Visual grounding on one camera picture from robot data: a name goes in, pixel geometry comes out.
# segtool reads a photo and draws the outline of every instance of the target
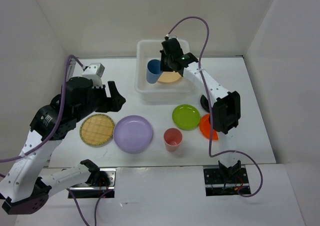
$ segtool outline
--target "white wall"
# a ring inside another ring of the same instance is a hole
[[[320,210],[320,0],[274,0],[244,59],[307,226]]]
[[[0,0],[1,159],[19,154],[35,113],[59,93],[65,57],[36,0]],[[13,225],[0,211],[1,225]]]
[[[186,16],[205,18],[205,55],[243,55],[270,0],[37,0],[63,47],[81,56],[135,56],[141,39],[162,39]],[[205,27],[190,21],[173,33],[198,54]]]

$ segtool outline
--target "round woven coaster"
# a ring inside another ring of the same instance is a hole
[[[80,137],[90,146],[101,146],[111,139],[115,128],[114,121],[105,114],[88,117],[80,127]]]

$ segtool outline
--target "wooden coaster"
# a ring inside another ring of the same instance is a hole
[[[111,139],[115,128],[114,121],[105,114],[88,117],[80,127],[80,137],[90,146],[100,146]]]
[[[181,78],[178,72],[163,72],[158,79],[160,83],[173,83]]]

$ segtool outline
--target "cable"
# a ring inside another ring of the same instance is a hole
[[[79,212],[79,214],[80,214],[80,217],[81,217],[82,221],[84,222],[84,224],[85,224],[86,226],[90,226],[90,224],[87,222],[87,220],[85,219],[84,215],[82,214],[82,211],[81,211],[81,208],[80,208],[80,206],[79,206],[79,203],[78,203],[78,201],[77,201],[76,196],[74,195],[74,193],[73,193],[69,188],[67,188],[66,190],[69,192],[69,194],[70,194],[71,197],[73,198],[73,200],[74,200],[74,202],[75,202],[75,206],[76,206],[76,208],[78,209],[78,212]],[[112,189],[109,189],[109,190],[107,190],[106,192],[104,192],[104,193],[98,198],[97,202],[95,203],[95,207],[94,207],[94,226],[97,226],[97,210],[98,210],[99,201],[100,201],[107,193],[109,193],[109,192],[111,192],[111,191],[113,191],[113,190],[112,190]]]
[[[205,76],[204,76],[204,73],[202,72],[201,70],[201,59],[202,59],[202,56],[204,54],[204,51],[206,49],[206,46],[207,46],[207,43],[208,43],[208,40],[209,40],[209,34],[210,34],[210,30],[209,30],[209,25],[208,23],[201,17],[198,17],[198,16],[189,16],[189,17],[185,17],[183,19],[181,19],[179,22],[177,22],[171,29],[170,31],[168,32],[168,35],[172,33],[172,31],[180,24],[182,23],[183,21],[185,20],[189,20],[189,19],[196,19],[196,20],[200,20],[204,23],[205,27],[206,27],[206,37],[205,37],[205,41],[204,41],[204,44],[203,44],[203,47],[202,47],[202,50],[200,52],[200,55],[199,55],[199,60],[198,60],[198,68],[199,68],[199,71],[200,71],[200,75],[201,75],[201,78],[202,78],[202,81],[203,81],[203,84],[204,84],[204,89],[205,89],[205,93],[206,93],[206,98],[209,102],[209,113],[210,113],[210,122],[213,122],[213,113],[212,113],[212,107],[211,107],[211,99],[210,99],[210,93],[209,93],[209,89],[208,89],[208,86],[207,86],[207,83],[206,83],[206,79],[205,79]],[[248,154],[246,154],[245,152],[241,152],[241,151],[237,151],[237,150],[225,150],[225,151],[222,151],[222,152],[219,152],[219,153],[216,153],[214,155],[211,154],[211,149],[212,149],[212,136],[213,136],[213,133],[214,133],[214,129],[213,127],[211,128],[210,130],[210,138],[209,138],[209,156],[210,158],[214,158],[214,157],[217,157],[217,156],[220,156],[220,155],[223,155],[223,154],[226,154],[226,153],[237,153],[237,154],[241,154],[241,155],[244,155],[246,157],[248,157],[252,162],[253,164],[256,166],[256,168],[258,169],[259,171],[259,174],[260,174],[260,177],[261,177],[261,181],[260,181],[260,185],[258,187],[258,189],[252,193],[252,194],[249,194],[249,195],[243,195],[240,193],[240,190],[243,189],[244,187],[240,188],[237,190],[237,193],[244,197],[244,198],[250,198],[252,196],[255,196],[262,188],[262,185],[264,183],[264,177],[262,175],[262,172],[261,172],[261,169],[259,167],[259,165],[256,163],[256,161],[254,161],[254,159],[252,157],[250,157]]]
[[[28,152],[26,152],[24,155],[29,155],[31,153],[33,153],[34,151],[40,149],[46,142],[48,142],[52,136],[55,134],[55,132],[57,131],[62,115],[64,113],[64,106],[65,106],[65,99],[66,99],[66,85],[67,85],[67,76],[68,76],[68,68],[70,65],[70,61],[71,59],[74,59],[81,67],[83,67],[84,65],[76,58],[76,56],[70,54],[67,58],[67,60],[65,61],[65,69],[64,69],[64,76],[63,76],[63,84],[62,84],[62,88],[61,88],[61,99],[60,99],[60,108],[59,108],[59,113],[55,122],[55,125],[52,129],[52,131],[49,133],[49,135],[41,142],[39,143],[36,147],[34,147],[33,149],[29,150]],[[16,157],[12,157],[12,158],[5,158],[5,159],[0,159],[0,163],[7,163],[7,162],[11,162],[11,161],[16,161],[19,159],[22,159],[23,157],[21,156],[16,156]]]

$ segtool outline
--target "pink cup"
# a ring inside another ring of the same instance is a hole
[[[169,128],[164,132],[163,139],[166,150],[174,152],[182,142],[182,133],[177,128]]]

